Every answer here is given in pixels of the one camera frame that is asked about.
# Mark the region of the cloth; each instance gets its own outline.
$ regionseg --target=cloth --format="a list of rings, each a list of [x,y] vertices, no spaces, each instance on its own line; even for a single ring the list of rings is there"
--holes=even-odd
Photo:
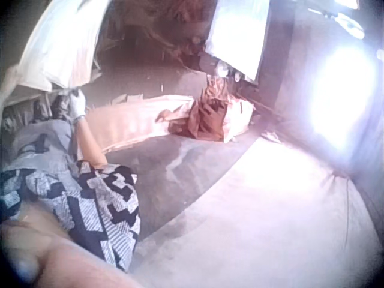
[[[19,220],[22,201],[54,213],[74,242],[127,272],[139,237],[139,203],[127,167],[75,161],[71,125],[31,124],[17,134],[15,160],[0,177],[1,221]]]

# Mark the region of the gray pants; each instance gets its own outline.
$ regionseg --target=gray pants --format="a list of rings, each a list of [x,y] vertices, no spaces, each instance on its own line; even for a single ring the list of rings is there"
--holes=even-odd
[[[62,120],[29,124],[17,132],[10,149],[11,164],[6,170],[37,169],[62,172],[76,160],[72,126]]]

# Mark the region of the white panel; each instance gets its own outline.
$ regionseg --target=white panel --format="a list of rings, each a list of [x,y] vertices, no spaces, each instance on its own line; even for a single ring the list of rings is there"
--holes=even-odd
[[[254,80],[268,10],[269,0],[218,0],[206,52]]]
[[[20,85],[51,91],[90,81],[101,22],[110,0],[53,0],[28,40]]]

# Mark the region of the concrete floor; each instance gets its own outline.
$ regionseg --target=concrete floor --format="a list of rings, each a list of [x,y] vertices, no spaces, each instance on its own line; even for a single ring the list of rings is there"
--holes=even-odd
[[[134,277],[144,287],[361,287],[379,267],[382,246],[353,184],[348,204],[345,179],[322,183],[331,172],[259,138],[138,245]]]
[[[228,144],[166,136],[107,154],[137,173],[140,239],[163,227],[210,189],[259,136],[256,129]]]

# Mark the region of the hand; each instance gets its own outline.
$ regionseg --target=hand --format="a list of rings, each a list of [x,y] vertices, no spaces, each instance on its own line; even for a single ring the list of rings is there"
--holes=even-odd
[[[85,116],[86,101],[83,92],[78,89],[70,93],[70,116],[73,120]]]

